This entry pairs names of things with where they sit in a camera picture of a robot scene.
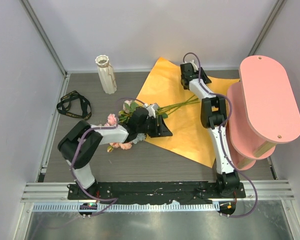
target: orange wrapping paper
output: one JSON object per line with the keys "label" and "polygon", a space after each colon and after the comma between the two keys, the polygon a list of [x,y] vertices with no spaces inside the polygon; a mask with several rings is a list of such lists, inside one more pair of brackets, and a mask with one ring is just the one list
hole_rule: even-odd
{"label": "orange wrapping paper", "polygon": [[[227,94],[228,87],[239,79],[209,77],[208,87],[215,93]],[[194,95],[181,85],[180,66],[159,58],[147,77],[137,98],[145,103],[157,103],[160,107],[181,103]],[[180,107],[164,119],[173,133],[170,137],[147,137],[146,141],[158,147],[212,168],[215,153],[208,131],[201,125],[201,104]]]}

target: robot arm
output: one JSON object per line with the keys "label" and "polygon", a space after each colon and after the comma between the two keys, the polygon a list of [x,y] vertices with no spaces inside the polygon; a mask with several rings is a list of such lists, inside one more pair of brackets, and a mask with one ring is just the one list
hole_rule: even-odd
{"label": "robot arm", "polygon": [[157,104],[137,107],[127,123],[120,123],[112,129],[90,125],[82,120],[60,141],[58,150],[71,166],[72,162],[70,161],[74,158],[80,138],[88,129],[94,128],[86,136],[73,165],[73,173],[85,190],[93,193],[97,184],[89,162],[99,145],[128,143],[134,140],[139,133],[148,134],[151,138],[172,136],[162,116],[156,116],[158,107]]}
{"label": "robot arm", "polygon": [[240,179],[236,170],[228,162],[228,160],[232,162],[232,159],[226,137],[226,126],[222,125],[227,119],[226,99],[207,87],[211,81],[202,68],[200,79],[199,71],[195,71],[192,63],[183,63],[180,68],[183,88],[190,90],[201,99],[200,120],[202,126],[208,130],[212,140],[218,189],[225,196],[230,195],[235,189],[238,189]]}

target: white vase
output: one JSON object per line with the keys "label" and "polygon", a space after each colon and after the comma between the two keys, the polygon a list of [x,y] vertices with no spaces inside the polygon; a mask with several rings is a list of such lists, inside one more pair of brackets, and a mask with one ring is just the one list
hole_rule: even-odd
{"label": "white vase", "polygon": [[101,85],[106,94],[114,94],[117,91],[117,84],[114,75],[114,68],[110,65],[109,57],[106,55],[97,56],[95,63],[98,68]]}

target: gray floor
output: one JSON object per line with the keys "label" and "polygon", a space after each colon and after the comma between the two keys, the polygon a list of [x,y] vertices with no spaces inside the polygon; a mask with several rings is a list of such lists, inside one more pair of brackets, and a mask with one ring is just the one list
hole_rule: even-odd
{"label": "gray floor", "polygon": [[[84,95],[92,106],[90,124],[104,124],[110,113],[117,113],[122,107],[116,103],[123,97],[135,98],[148,76],[148,72],[116,73],[117,91],[105,94],[98,74],[71,74],[67,93],[77,90]],[[217,78],[239,78],[237,70],[207,71],[209,76]],[[81,113],[79,101],[72,104],[71,112]],[[57,149],[59,141],[79,121],[61,115],[57,126],[53,147],[44,178],[45,182],[71,182],[73,178],[66,161]],[[203,181],[214,180],[215,170],[183,156],[172,153],[147,142],[140,142],[129,150],[117,149],[107,153],[107,146],[98,147],[92,160],[91,170],[98,181]],[[259,160],[255,166],[245,171],[253,180],[273,179],[269,164],[266,160]]]}

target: pink flower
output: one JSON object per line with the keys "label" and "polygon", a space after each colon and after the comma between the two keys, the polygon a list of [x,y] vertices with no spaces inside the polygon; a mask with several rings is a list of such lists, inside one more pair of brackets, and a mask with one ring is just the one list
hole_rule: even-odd
{"label": "pink flower", "polygon": [[120,144],[122,144],[122,143],[111,142],[111,143],[109,143],[109,144],[110,144],[111,147],[117,149],[118,147],[120,147]]}
{"label": "pink flower", "polygon": [[119,143],[120,148],[122,148],[123,150],[128,150],[132,147],[131,142],[127,142],[127,143]]}
{"label": "pink flower", "polygon": [[[130,106],[130,104],[132,103],[132,101],[125,100],[124,103],[125,103],[125,104],[128,104],[128,105]],[[125,104],[123,104],[123,111],[125,111],[125,113],[128,114],[128,113],[129,113],[129,110],[126,109]]]}
{"label": "pink flower", "polygon": [[109,114],[109,116],[108,116],[108,124],[110,124],[110,126],[113,126],[113,125],[117,124],[116,115]]}

